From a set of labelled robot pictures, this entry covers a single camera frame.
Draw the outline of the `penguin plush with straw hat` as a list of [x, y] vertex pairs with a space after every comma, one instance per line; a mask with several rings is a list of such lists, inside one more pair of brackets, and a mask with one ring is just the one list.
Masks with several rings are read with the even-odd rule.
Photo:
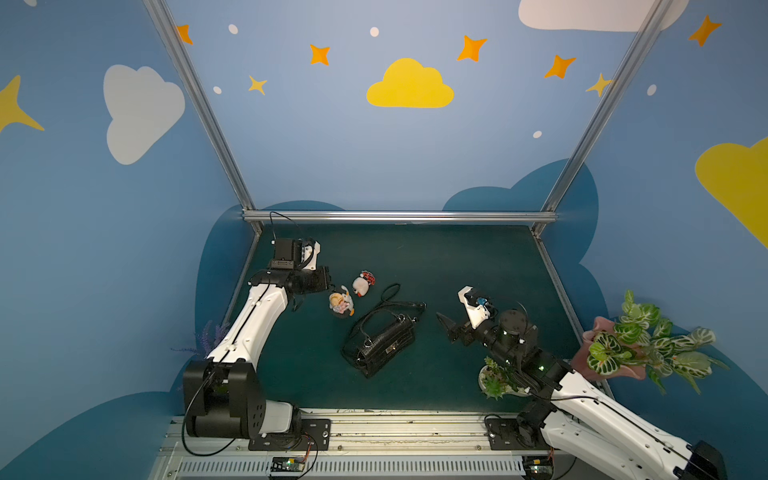
[[330, 293], [328, 300], [329, 309], [334, 316], [345, 318], [355, 314], [354, 301], [346, 286], [335, 287]]

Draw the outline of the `black crocodile leather handbag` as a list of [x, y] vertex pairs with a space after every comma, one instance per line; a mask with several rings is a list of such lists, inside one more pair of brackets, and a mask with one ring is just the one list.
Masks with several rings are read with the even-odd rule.
[[380, 301], [355, 322], [341, 347], [341, 356], [367, 379], [415, 341], [415, 326], [427, 304], [396, 300], [400, 289], [400, 283], [387, 286]]

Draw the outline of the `white red plush charm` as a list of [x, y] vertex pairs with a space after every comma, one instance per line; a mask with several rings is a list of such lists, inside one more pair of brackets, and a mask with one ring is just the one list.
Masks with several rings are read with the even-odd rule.
[[353, 292], [357, 297], [364, 297], [375, 283], [375, 276], [370, 271], [363, 270], [352, 282]]

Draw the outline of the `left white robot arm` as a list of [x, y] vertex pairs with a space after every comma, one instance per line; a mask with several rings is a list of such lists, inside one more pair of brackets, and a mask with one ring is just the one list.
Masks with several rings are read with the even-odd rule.
[[309, 239], [276, 239], [274, 255], [249, 280], [248, 298], [223, 339], [183, 374], [183, 435], [245, 439], [290, 447], [301, 441], [299, 409], [268, 400], [258, 362], [276, 321], [295, 296], [325, 292], [328, 269], [317, 264], [320, 244]]

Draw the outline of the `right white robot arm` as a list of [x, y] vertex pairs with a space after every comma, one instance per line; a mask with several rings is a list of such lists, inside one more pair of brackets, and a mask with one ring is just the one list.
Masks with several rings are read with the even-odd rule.
[[458, 324], [439, 314], [450, 340], [482, 344], [510, 369], [533, 403], [516, 418], [523, 444], [541, 440], [612, 479], [725, 479], [723, 455], [705, 441], [690, 444], [645, 421], [538, 345], [538, 328], [519, 310], [491, 317], [467, 309]]

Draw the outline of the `small green plant white pot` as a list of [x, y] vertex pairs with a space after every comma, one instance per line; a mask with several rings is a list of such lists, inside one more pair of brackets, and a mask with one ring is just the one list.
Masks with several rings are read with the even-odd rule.
[[484, 362], [478, 374], [478, 385], [487, 398], [501, 400], [505, 396], [528, 396], [526, 388], [518, 385], [505, 368], [490, 357], [486, 357]]

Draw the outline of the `lavender plant in white pot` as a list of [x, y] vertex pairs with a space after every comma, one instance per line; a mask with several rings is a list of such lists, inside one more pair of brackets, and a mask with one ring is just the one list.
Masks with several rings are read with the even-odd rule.
[[193, 347], [172, 348], [172, 351], [174, 352], [190, 355], [190, 359], [185, 363], [181, 372], [183, 372], [192, 361], [206, 359], [224, 339], [230, 329], [231, 324], [227, 321], [216, 323], [211, 320], [208, 321], [196, 335], [195, 345]]

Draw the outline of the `green circuit board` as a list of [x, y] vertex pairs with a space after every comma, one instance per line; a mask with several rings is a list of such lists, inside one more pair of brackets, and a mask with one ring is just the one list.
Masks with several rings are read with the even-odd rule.
[[271, 474], [302, 474], [305, 470], [306, 461], [298, 457], [273, 457], [270, 462], [269, 472]]
[[551, 480], [554, 474], [553, 460], [545, 456], [525, 456], [522, 459], [525, 478], [528, 480]]

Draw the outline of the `left green circuit board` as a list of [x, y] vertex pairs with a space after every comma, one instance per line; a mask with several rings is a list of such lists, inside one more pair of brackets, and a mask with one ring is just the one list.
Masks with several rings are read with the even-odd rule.
[[305, 470], [306, 461], [298, 457], [273, 457], [270, 462], [269, 472], [271, 474], [302, 474]]

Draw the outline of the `aluminium back frame bar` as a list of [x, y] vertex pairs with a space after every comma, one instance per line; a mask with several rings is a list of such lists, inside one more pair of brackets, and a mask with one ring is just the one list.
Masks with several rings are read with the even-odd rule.
[[244, 210], [247, 221], [269, 221], [287, 216], [309, 223], [554, 223], [554, 212], [447, 212], [447, 211], [277, 211]]

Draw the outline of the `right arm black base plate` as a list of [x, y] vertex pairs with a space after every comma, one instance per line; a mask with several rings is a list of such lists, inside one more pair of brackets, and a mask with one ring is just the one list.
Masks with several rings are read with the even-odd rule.
[[505, 418], [495, 414], [483, 419], [490, 448], [493, 451], [544, 450], [547, 444], [540, 432], [531, 425], [516, 418]]

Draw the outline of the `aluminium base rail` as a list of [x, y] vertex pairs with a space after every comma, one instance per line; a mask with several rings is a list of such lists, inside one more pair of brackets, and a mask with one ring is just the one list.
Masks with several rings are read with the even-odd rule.
[[326, 419], [325, 450], [311, 453], [300, 472], [279, 472], [274, 459], [286, 451], [251, 451], [245, 440], [181, 438], [174, 418], [150, 471], [152, 479], [523, 479], [524, 463], [552, 456], [557, 479], [652, 479], [634, 454], [599, 455], [588, 446], [588, 427], [568, 420], [555, 444], [533, 450], [492, 450], [479, 412], [310, 409], [313, 423]]

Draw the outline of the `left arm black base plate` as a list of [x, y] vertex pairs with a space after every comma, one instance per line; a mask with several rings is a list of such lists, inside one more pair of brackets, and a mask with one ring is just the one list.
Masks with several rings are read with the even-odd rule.
[[302, 419], [286, 433], [259, 434], [248, 444], [249, 451], [312, 451], [329, 449], [332, 421], [327, 418]]

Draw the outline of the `aluminium frame post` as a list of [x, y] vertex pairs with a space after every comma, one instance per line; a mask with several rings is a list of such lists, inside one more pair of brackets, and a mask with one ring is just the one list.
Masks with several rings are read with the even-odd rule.
[[613, 82], [609, 86], [608, 92], [599, 101], [575, 150], [548, 194], [541, 209], [542, 214], [546, 213], [556, 216], [560, 203], [586, 162], [591, 150], [596, 145], [610, 117], [620, 104], [631, 81], [662, 32], [662, 24], [672, 5], [672, 0], [659, 0], [651, 5], [646, 18], [640, 25], [638, 33], [635, 35], [615, 71]]
[[223, 130], [216, 119], [201, 80], [184, 46], [184, 42], [181, 40], [167, 2], [162, 0], [144, 0], [143, 4], [149, 13], [156, 31], [161, 37], [184, 89], [241, 205], [243, 220], [250, 224], [257, 235], [260, 235], [263, 231], [262, 223], [259, 220], [246, 219], [245, 214], [255, 210], [250, 192], [231, 148], [225, 139]]

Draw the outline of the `aluminium left frame post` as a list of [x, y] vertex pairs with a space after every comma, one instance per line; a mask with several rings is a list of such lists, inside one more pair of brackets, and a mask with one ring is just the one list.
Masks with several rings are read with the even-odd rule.
[[260, 235], [263, 231], [262, 223], [259, 220], [246, 219], [245, 214], [255, 210], [250, 192], [231, 148], [225, 139], [223, 130], [216, 119], [201, 80], [184, 46], [184, 42], [181, 40], [167, 2], [162, 0], [144, 0], [143, 4], [149, 13], [156, 31], [161, 37], [184, 89], [241, 205], [243, 220], [250, 224], [257, 235]]

